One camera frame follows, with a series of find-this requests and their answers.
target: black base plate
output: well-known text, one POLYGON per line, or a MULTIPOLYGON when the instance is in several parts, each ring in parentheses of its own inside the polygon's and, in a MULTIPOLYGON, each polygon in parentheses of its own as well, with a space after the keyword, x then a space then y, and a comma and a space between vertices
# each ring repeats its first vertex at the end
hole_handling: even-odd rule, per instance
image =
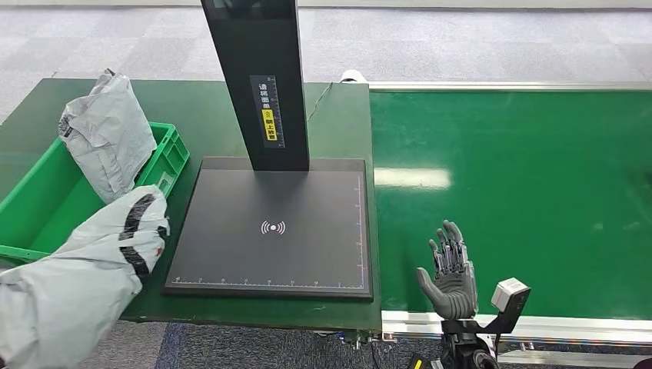
POLYGON ((364 161, 204 158, 166 294, 372 299, 364 161))

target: gray floor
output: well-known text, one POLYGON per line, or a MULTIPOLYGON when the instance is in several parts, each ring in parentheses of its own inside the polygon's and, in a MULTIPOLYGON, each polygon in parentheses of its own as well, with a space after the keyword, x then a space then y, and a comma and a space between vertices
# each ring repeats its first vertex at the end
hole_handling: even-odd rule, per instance
MULTIPOLYGON (((652 12, 302 9, 300 23, 307 81, 347 68, 372 81, 652 78, 652 12)), ((200 8, 0 8, 0 122, 41 78, 94 78, 106 67, 223 79, 200 8)), ((382 368, 437 353, 431 341, 353 351, 300 331, 119 322, 81 367, 374 367, 372 348, 382 368)))
MULTIPOLYGON (((652 12, 302 9, 306 81, 649 81, 652 12)), ((0 121, 44 77, 223 79, 200 8, 0 8, 0 121)))

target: black mount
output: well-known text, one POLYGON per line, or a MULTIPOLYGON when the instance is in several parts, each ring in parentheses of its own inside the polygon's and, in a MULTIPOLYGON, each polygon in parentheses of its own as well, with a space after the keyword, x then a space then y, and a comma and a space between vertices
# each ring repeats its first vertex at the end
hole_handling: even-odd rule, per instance
POLYGON ((496 334, 497 346, 501 334, 514 330, 521 316, 530 288, 510 296, 504 311, 486 327, 476 321, 442 321, 441 365, 444 369, 493 369, 498 368, 494 350, 477 334, 496 334))
POLYGON ((201 4, 252 168, 307 171, 296 0, 201 4))

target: sticker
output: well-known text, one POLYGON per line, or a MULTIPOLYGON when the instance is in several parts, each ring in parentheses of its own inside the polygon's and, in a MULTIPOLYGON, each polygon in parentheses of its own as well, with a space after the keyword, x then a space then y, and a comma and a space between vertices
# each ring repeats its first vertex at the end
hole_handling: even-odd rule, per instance
POLYGON ((263 145, 266 148, 285 148, 281 106, 278 101, 276 77, 250 75, 256 112, 261 123, 263 145))
POLYGON ((72 127, 69 124, 70 116, 64 115, 59 121, 58 134, 63 137, 68 137, 72 133, 72 127))

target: white object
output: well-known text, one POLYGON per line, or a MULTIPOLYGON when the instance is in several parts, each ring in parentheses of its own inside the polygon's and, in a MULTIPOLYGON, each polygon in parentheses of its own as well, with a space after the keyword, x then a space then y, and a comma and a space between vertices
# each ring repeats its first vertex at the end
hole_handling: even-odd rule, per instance
POLYGON ((516 278, 509 278, 498 283, 494 296, 491 297, 491 304, 501 312, 505 311, 507 302, 513 294, 527 290, 527 286, 516 278))
MULTIPOLYGON (((200 0, 0 0, 2 5, 201 6, 200 0)), ((297 0, 299 8, 652 8, 650 0, 297 0)))
POLYGON ((156 186, 136 188, 54 254, 0 273, 0 357, 9 369, 73 368, 91 354, 162 253, 166 208, 156 186))
POLYGON ((369 83, 367 79, 355 69, 348 69, 342 73, 340 78, 341 83, 369 83))
POLYGON ((136 175, 156 149, 129 78, 109 69, 88 96, 65 106, 58 134, 106 204, 134 187, 136 175))

